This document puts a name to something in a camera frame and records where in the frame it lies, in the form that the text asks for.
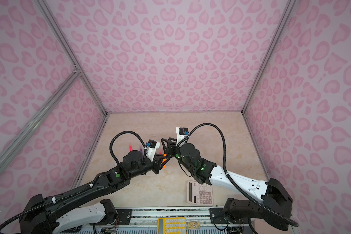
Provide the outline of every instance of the orange marker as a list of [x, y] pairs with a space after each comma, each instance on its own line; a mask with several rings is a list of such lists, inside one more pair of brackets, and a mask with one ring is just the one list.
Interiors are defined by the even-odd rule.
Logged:
[[[161, 153], [162, 153], [162, 151], [160, 151], [160, 154], [161, 154]], [[164, 156], [166, 157], [167, 155], [166, 155], [166, 154], [164, 154]], [[165, 162], [165, 161], [166, 161], [166, 159], [163, 159], [163, 160], [162, 160], [162, 162]], [[165, 166], [163, 166], [162, 168], [164, 169], [164, 168], [165, 168]]]

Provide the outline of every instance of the beige marble surface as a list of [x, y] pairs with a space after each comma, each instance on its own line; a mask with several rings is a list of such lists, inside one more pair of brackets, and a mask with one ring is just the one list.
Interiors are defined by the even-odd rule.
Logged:
[[[109, 143], [117, 133], [130, 130], [138, 133], [144, 142], [149, 139], [160, 141], [161, 138], [176, 138], [176, 127], [188, 127], [192, 130], [205, 122], [217, 125], [225, 136], [226, 167], [229, 171], [253, 179], [266, 180], [240, 112], [118, 113], [110, 115], [82, 184], [93, 180], [99, 172], [108, 171], [115, 166], [115, 161], [109, 153]], [[130, 143], [134, 150], [139, 150], [140, 142], [131, 134], [122, 135], [114, 142], [113, 152], [120, 162], [129, 152]], [[222, 140], [216, 129], [202, 126], [192, 134], [189, 143], [193, 143], [199, 149], [202, 157], [222, 166]], [[111, 199], [116, 207], [191, 206], [186, 200], [188, 180], [193, 179], [183, 173], [176, 160], [171, 160], [158, 175], [150, 171], [146, 175], [137, 176], [131, 179], [131, 184], [125, 188], [85, 205]], [[213, 205], [219, 206], [223, 206], [229, 197], [244, 198], [233, 191], [215, 186], [213, 194]]]

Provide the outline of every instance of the cable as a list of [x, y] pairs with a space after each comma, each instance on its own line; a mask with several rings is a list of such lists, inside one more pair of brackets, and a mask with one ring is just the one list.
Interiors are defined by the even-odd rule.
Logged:
[[222, 134], [222, 131], [214, 124], [210, 124], [210, 123], [203, 123], [203, 124], [199, 124], [198, 126], [196, 126], [194, 129], [192, 129], [192, 131], [189, 133], [189, 136], [191, 136], [191, 134], [198, 128], [200, 128], [201, 126], [205, 126], [205, 125], [209, 125], [214, 127], [215, 129], [217, 129], [217, 131], [219, 131], [220, 135], [221, 135], [221, 139], [222, 139], [222, 147], [223, 147], [223, 161], [222, 161], [222, 167], [223, 167], [223, 171], [225, 172], [226, 177], [229, 179], [229, 181], [232, 183], [232, 185], [234, 185], [234, 187], [241, 193], [243, 194], [245, 197], [247, 197], [250, 201], [252, 201], [254, 204], [260, 206], [261, 208], [263, 208], [264, 210], [276, 215], [277, 217], [279, 217], [280, 219], [282, 219], [283, 221], [285, 221], [287, 224], [290, 224], [291, 226], [294, 227], [299, 227], [299, 224], [297, 222], [295, 222], [294, 220], [274, 211], [273, 209], [271, 209], [270, 207], [267, 207], [265, 205], [263, 205], [262, 203], [260, 203], [259, 201], [257, 201], [256, 199], [254, 199], [253, 197], [251, 197], [248, 193], [246, 193], [241, 187], [239, 187], [239, 185], [237, 185], [235, 183], [235, 181], [231, 178], [231, 176], [228, 174], [228, 170], [226, 169], [226, 144], [225, 144], [225, 138]]
[[135, 132], [133, 131], [123, 131], [123, 132], [120, 132], [119, 134], [117, 134], [113, 139], [112, 141], [110, 142], [109, 144], [109, 152], [110, 152], [110, 155], [112, 155], [113, 159], [116, 161], [117, 165], [120, 163], [117, 159], [117, 157], [114, 155], [113, 153], [113, 143], [114, 141], [121, 135], [123, 134], [126, 134], [126, 133], [130, 133], [130, 134], [133, 134], [134, 136], [136, 136], [139, 140], [140, 140], [140, 143], [143, 145], [144, 147], [144, 152], [143, 152], [143, 158], [142, 158], [142, 162], [144, 163], [145, 162], [145, 159], [146, 159], [146, 154], [147, 154], [147, 147], [145, 145], [145, 143], [143, 142], [142, 138], [140, 138], [140, 136], [138, 134], [136, 134]]
[[182, 169], [182, 171], [187, 175], [187, 173], [183, 170], [183, 168], [182, 168], [182, 166], [181, 166], [181, 164], [180, 164], [180, 162], [178, 161], [178, 164], [179, 164], [179, 167]]
[[243, 222], [243, 219], [241, 219], [242, 220], [242, 233], [244, 232], [244, 222]]
[[[101, 175], [103, 175], [103, 173], [99, 173], [98, 175], [96, 175], [95, 178], [94, 178], [94, 180], [93, 180], [92, 182], [90, 182], [89, 184], [94, 185], [94, 184], [96, 183], [96, 181], [98, 180], [99, 176], [101, 176]], [[70, 198], [70, 197], [74, 197], [74, 196], [76, 196], [76, 195], [78, 195], [78, 194], [81, 194], [81, 193], [83, 193], [83, 192], [89, 190], [89, 189], [90, 189], [89, 184], [87, 184], [86, 187], [85, 187], [84, 189], [79, 190], [78, 192], [75, 192], [75, 193], [70, 194], [70, 195], [67, 195], [67, 196], [62, 196], [62, 197], [56, 198], [55, 203], [57, 203], [58, 201], [62, 201], [62, 200], [64, 200], [64, 199], [68, 199], [68, 198]], [[15, 220], [21, 218], [22, 216], [24, 216], [24, 215], [26, 215], [26, 214], [28, 214], [28, 213], [30, 213], [30, 212], [33, 212], [33, 211], [35, 211], [35, 210], [44, 208], [44, 207], [46, 207], [46, 206], [48, 206], [48, 205], [51, 205], [51, 204], [54, 204], [54, 202], [53, 202], [53, 201], [49, 201], [49, 202], [47, 202], [47, 203], [43, 203], [43, 204], [41, 204], [41, 205], [34, 206], [34, 207], [32, 207], [32, 208], [30, 208], [30, 209], [28, 209], [28, 210], [25, 210], [25, 211], [22, 212], [22, 213], [19, 213], [18, 215], [15, 215], [15, 216], [13, 216], [12, 218], [6, 220], [5, 222], [3, 222], [3, 223], [0, 225], [0, 234], [4, 234], [4, 233], [1, 232], [1, 230], [2, 230], [5, 226], [7, 226], [8, 224], [10, 224], [11, 222], [13, 222], [13, 221], [15, 221]]]
[[[213, 222], [215, 221], [216, 218], [220, 218], [220, 217], [223, 217], [223, 216], [217, 216], [217, 217], [215, 217], [215, 218], [213, 219]], [[224, 227], [223, 229], [218, 228], [218, 227], [216, 226], [215, 223], [214, 223], [213, 225], [214, 225], [218, 230], [224, 231], [224, 230], [226, 230], [226, 229], [228, 228], [228, 226], [229, 226], [229, 221], [227, 221], [226, 219], [225, 219], [225, 221], [228, 222], [228, 224], [227, 224], [226, 227]]]
[[93, 231], [94, 231], [94, 234], [97, 234], [97, 232], [96, 232], [96, 224], [92, 224], [92, 229], [93, 229]]
[[257, 231], [253, 228], [252, 223], [251, 223], [251, 218], [248, 218], [248, 225], [250, 226], [253, 234], [258, 234]]

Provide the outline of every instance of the mounting plate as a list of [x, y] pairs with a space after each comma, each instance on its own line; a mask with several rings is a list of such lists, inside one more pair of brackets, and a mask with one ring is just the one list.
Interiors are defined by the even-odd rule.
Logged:
[[120, 217], [118, 225], [129, 225], [131, 220], [132, 209], [116, 209]]
[[[223, 208], [209, 208], [209, 217], [211, 219], [211, 224], [224, 224], [228, 223], [224, 218]], [[247, 218], [243, 218], [244, 223], [248, 223]]]

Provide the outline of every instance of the pink leopard print wall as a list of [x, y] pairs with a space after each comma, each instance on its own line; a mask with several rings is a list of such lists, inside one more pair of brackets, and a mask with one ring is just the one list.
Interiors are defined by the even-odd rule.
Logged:
[[72, 69], [31, 0], [0, 1], [0, 153]]
[[351, 233], [351, 1], [300, 2], [248, 122], [301, 233]]
[[[78, 79], [0, 176], [0, 223], [28, 200], [67, 191], [97, 132], [102, 114]], [[18, 221], [6, 233], [19, 232]]]
[[241, 110], [286, 0], [47, 1], [108, 111]]

